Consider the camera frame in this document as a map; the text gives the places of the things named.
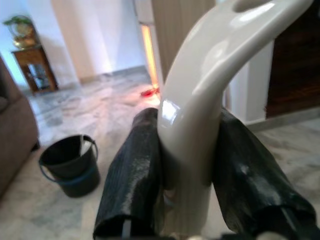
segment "marble floor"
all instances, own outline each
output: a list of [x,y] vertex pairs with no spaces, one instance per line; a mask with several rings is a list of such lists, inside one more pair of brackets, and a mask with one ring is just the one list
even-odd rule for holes
[[[141,98],[150,87],[145,72],[100,76],[82,86],[29,97],[42,148],[33,152],[0,200],[0,239],[89,240],[104,179],[116,152],[129,133],[133,117],[142,109],[157,107],[159,99]],[[43,150],[74,134],[93,137],[99,148],[101,183],[81,198],[68,198],[47,181],[38,167]],[[273,153],[294,187],[320,215],[320,119],[257,132]],[[203,234],[218,237],[228,229],[215,194],[211,197],[208,225]]]

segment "wooden side table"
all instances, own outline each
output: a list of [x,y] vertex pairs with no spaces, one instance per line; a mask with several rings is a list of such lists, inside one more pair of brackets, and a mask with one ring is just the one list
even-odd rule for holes
[[38,45],[12,52],[23,72],[32,94],[58,90],[58,84],[50,68],[43,48]]

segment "white wall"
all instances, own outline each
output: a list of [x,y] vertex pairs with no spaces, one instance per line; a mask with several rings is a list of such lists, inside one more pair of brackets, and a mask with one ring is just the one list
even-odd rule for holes
[[77,76],[145,65],[131,0],[51,0]]
[[112,71],[145,65],[133,0],[94,0]]
[[60,88],[79,82],[51,0],[22,0],[39,35]]
[[0,53],[15,83],[20,89],[24,90],[28,89],[29,86],[15,57],[11,53],[11,51],[17,50],[12,44],[13,36],[9,32],[8,27],[2,24],[3,21],[9,19],[13,15],[28,16],[29,14],[20,0],[0,0]]
[[112,72],[93,1],[52,0],[52,6],[77,76]]
[[245,124],[266,119],[273,50],[272,41],[240,69],[224,92],[223,105]]

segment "black bucket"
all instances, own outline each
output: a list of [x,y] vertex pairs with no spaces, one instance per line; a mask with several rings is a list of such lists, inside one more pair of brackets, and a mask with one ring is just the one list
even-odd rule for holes
[[[81,155],[84,142],[90,142],[91,146]],[[97,159],[98,147],[95,141],[87,135],[75,135],[48,147],[40,157],[39,166],[48,180],[59,184],[67,196],[77,198],[90,193],[99,184]],[[46,174],[43,166],[54,179]]]

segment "potted plant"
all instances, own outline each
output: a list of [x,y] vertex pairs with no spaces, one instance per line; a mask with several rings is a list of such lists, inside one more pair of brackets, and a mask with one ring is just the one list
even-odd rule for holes
[[25,49],[37,44],[35,29],[30,18],[16,15],[3,22],[13,35],[13,45]]

